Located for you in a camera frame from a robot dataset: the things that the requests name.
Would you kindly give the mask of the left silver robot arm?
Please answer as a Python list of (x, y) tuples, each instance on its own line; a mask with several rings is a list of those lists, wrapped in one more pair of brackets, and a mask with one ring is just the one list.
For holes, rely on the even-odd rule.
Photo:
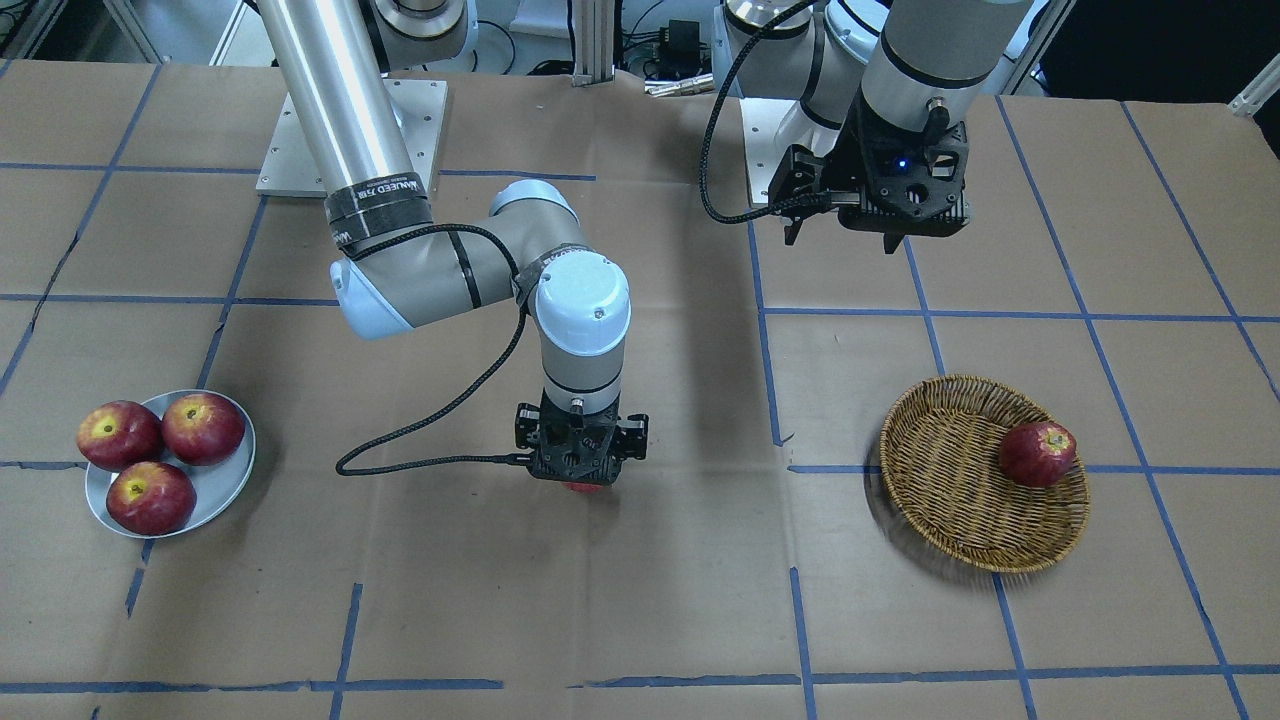
[[(707, 215), (721, 224), (778, 217), (792, 245), (808, 218), (833, 213), (846, 229), (881, 234), (888, 254), (910, 236), (956, 234), (970, 220), (966, 111), (1029, 10), (1029, 1), (892, 1), (859, 56), (845, 1), (723, 1), (719, 36), (732, 60), (698, 161)], [(818, 136), (781, 150), (754, 210), (726, 215), (710, 200), (709, 160), (736, 88), (792, 101)]]

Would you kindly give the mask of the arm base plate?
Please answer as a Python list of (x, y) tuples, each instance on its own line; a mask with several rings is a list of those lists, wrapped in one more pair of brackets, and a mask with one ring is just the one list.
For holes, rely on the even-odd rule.
[(375, 176), (436, 174), (449, 88), (442, 79), (381, 78), (375, 94), (288, 94), (262, 160), (264, 196), (324, 199)]
[(812, 119), (799, 100), (744, 97), (740, 101), (748, 199), (751, 210), (769, 202), (769, 187), (785, 150), (801, 145), (812, 154), (827, 154), (838, 137), (840, 126), (824, 126)]

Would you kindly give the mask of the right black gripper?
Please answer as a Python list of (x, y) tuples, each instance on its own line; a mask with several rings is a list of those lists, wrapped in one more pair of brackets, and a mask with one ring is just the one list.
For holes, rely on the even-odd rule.
[(515, 415), (515, 443), (529, 455), (531, 477), (573, 486), (613, 486), (625, 461), (646, 457), (649, 416), (620, 416), (616, 400), (599, 413), (570, 410), (548, 396), (539, 405), (521, 404)]

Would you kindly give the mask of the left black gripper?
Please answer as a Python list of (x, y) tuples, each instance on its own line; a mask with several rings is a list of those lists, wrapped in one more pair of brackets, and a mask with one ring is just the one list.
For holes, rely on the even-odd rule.
[(827, 154), (787, 147), (767, 206), (783, 219), (783, 243), (794, 246), (804, 222), (828, 211), (846, 229), (882, 234), (886, 255), (909, 236), (950, 237), (968, 227), (966, 128), (942, 97), (923, 108), (922, 129), (904, 129), (856, 96)]

